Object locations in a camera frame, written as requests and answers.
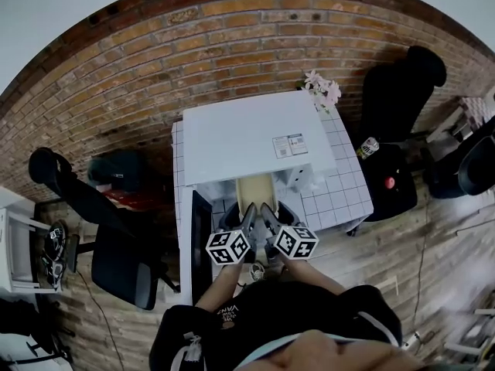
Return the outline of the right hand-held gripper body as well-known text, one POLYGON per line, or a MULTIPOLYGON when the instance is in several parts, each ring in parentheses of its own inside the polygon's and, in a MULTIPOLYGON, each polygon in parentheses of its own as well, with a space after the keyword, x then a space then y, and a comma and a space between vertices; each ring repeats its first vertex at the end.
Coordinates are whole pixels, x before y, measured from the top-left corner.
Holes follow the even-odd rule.
POLYGON ((282 226, 268 243, 289 260, 308 260, 316 249, 319 238, 304 226, 282 226))

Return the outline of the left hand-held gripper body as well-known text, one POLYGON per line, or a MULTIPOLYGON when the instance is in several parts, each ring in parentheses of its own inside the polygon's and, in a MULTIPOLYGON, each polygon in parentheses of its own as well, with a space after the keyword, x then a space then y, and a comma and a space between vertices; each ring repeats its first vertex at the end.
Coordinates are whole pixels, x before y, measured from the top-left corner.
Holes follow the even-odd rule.
POLYGON ((255 244, 256 239, 243 230, 219 230, 210 235, 206 251, 216 265, 233 265, 254 250, 255 244))

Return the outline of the beige plate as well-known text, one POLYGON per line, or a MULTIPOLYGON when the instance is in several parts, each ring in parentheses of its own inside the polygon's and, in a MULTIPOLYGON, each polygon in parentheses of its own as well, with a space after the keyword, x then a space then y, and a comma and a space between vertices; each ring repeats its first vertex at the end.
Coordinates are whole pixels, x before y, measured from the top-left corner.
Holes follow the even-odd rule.
POLYGON ((274 213, 278 212, 278 200, 271 173, 236 179, 236 194, 242 216, 245 215, 252 203, 256 205, 258 212, 260 212, 263 203, 266 203, 274 213))

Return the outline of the white microwave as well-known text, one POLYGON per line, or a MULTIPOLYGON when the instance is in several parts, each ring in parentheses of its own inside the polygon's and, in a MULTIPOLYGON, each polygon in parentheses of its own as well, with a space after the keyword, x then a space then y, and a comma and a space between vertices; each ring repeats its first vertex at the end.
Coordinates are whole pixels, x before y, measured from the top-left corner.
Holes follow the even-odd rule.
POLYGON ((193 195, 223 198, 225 184, 280 172, 301 190, 336 168, 336 160, 309 93, 294 90, 187 109, 174 130, 183 152, 174 161, 179 214, 181 302, 193 303, 193 195))

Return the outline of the person's left forearm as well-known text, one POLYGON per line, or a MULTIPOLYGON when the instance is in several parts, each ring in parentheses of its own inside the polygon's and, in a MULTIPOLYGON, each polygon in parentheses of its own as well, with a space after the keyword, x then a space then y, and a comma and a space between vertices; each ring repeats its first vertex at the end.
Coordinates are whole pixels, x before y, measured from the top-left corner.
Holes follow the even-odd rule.
POLYGON ((195 307, 214 312, 229 301, 234 296, 242 267, 242 264, 223 266, 213 283, 195 304, 195 307))

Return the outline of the person's right forearm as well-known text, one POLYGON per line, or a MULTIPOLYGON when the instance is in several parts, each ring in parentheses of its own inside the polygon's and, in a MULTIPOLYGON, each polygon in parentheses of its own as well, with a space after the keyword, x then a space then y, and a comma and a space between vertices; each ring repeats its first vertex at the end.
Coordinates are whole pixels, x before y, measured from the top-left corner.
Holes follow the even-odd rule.
POLYGON ((343 285, 315 269, 306 260, 288 259, 283 254, 279 258, 291 276, 297 281, 324 288, 334 295, 340 295, 346 290, 343 285))

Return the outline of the person's black clothing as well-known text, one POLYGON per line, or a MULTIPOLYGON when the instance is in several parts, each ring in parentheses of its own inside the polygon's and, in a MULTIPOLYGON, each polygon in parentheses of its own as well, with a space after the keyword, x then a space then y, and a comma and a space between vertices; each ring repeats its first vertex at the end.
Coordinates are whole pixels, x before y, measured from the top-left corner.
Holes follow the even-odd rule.
POLYGON ((234 371, 318 330, 338 342, 401 346, 401 323, 381 292, 361 285, 336 295, 298 281, 261 281, 213 311, 175 305, 163 316, 151 371, 234 371))

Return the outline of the red bag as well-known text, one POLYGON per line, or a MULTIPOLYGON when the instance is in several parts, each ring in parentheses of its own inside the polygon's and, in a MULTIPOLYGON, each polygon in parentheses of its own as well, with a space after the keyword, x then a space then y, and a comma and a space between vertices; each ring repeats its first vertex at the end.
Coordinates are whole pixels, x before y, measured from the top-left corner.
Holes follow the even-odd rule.
POLYGON ((121 190, 110 190, 103 192, 118 207, 134 211, 148 211, 156 207, 154 199, 145 192, 124 192, 121 190))

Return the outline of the black mesh office chair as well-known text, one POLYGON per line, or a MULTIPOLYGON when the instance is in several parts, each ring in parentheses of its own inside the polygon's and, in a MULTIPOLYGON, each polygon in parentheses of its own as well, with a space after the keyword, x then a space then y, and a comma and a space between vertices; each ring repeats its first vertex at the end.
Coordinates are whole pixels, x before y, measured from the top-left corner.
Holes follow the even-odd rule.
POLYGON ((31 179, 44 184, 83 220, 97 225, 96 239, 81 243, 70 237, 67 266, 77 270, 79 254, 91 252, 91 279, 101 289, 145 310, 155 306, 158 281, 179 291, 162 262, 163 242, 152 214, 118 208, 103 193, 77 178, 71 164, 49 148, 36 149, 29 158, 31 179))

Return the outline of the dark green bag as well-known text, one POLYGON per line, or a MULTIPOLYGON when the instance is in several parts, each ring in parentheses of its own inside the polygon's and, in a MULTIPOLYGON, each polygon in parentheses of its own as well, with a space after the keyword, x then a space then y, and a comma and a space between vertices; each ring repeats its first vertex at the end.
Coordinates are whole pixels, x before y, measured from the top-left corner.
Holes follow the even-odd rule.
POLYGON ((90 160, 87 179, 91 186, 109 186, 112 189, 136 192, 145 177, 146 164, 134 150, 117 150, 90 160))

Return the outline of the pink flowers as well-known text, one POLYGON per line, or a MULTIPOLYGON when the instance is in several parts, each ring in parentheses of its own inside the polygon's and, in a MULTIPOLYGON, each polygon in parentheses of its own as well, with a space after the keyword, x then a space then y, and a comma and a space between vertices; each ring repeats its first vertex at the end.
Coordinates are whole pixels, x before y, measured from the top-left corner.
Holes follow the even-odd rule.
POLYGON ((342 97, 339 84, 334 80, 323 78, 315 70, 305 74, 303 88, 308 91, 317 111, 330 114, 336 109, 339 99, 342 97))

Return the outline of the black shell chair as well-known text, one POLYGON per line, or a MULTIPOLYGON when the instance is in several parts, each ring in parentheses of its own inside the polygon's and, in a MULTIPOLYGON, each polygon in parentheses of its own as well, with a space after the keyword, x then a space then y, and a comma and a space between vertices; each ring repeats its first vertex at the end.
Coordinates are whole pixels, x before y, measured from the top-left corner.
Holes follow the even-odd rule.
POLYGON ((420 152, 433 198, 477 196, 495 186, 495 116, 438 161, 427 148, 420 152))

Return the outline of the white shelf unit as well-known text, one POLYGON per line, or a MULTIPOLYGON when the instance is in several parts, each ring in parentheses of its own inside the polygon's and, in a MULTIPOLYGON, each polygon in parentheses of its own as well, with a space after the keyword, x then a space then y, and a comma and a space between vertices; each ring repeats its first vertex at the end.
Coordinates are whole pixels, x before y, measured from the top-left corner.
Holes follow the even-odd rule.
POLYGON ((0 186, 0 288, 11 294, 55 294, 42 288, 32 268, 30 235, 49 225, 34 220, 35 203, 0 186))

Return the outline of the stool with checkered cushion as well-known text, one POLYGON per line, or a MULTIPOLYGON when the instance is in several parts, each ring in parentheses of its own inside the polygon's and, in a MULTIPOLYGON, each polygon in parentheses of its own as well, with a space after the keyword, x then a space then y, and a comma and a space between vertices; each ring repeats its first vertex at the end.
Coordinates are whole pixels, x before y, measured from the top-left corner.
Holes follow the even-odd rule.
POLYGON ((426 138, 427 143, 449 131, 453 137, 461 134, 465 139, 495 116, 495 107, 487 105, 481 97, 457 97, 454 106, 453 112, 426 138))

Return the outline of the black floor stand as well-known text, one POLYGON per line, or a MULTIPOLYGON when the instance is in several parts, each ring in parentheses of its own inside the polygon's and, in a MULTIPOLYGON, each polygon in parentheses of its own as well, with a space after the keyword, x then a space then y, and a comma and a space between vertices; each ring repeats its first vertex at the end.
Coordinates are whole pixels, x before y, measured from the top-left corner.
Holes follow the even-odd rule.
POLYGON ((0 298, 0 368, 38 362, 73 362, 55 322, 27 301, 0 298))

